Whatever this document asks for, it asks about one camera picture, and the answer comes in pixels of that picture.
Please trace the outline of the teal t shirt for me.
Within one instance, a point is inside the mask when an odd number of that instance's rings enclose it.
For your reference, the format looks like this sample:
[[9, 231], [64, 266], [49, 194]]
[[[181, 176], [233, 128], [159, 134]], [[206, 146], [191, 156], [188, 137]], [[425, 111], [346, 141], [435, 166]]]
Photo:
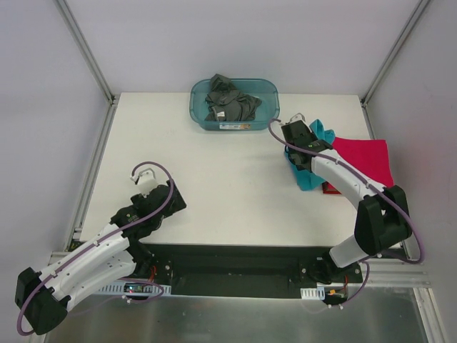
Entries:
[[[309, 124], [311, 131], [317, 136], [318, 139], [322, 139], [329, 144], [334, 143], [336, 134], [332, 129], [325, 129], [323, 122], [320, 119], [316, 119]], [[295, 165], [289, 162], [292, 173], [296, 179], [296, 183], [301, 191], [307, 192], [312, 191], [315, 188], [321, 186], [326, 180], [316, 176], [307, 170], [298, 170]]]

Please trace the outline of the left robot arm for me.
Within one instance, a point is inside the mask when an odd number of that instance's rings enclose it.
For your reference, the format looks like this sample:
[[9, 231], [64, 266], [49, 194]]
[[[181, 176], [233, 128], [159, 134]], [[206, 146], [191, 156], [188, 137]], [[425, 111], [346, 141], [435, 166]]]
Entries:
[[42, 335], [63, 322], [83, 299], [103, 286], [133, 275], [145, 277], [153, 254], [141, 239], [160, 228], [162, 221], [186, 208], [172, 180], [153, 188], [146, 196], [136, 194], [131, 205], [117, 211], [92, 239], [59, 261], [35, 271], [31, 267], [17, 277], [14, 301], [20, 309], [16, 329], [22, 322], [31, 333]]

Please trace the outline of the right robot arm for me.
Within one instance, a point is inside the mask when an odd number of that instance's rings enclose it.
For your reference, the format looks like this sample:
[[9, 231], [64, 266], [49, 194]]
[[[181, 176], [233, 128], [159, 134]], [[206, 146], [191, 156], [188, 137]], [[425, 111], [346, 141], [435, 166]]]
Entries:
[[301, 119], [281, 125], [288, 158], [300, 170], [328, 181], [356, 208], [353, 234], [332, 247], [321, 264], [323, 277], [337, 282], [347, 266], [391, 248], [412, 235], [404, 190], [369, 179]]

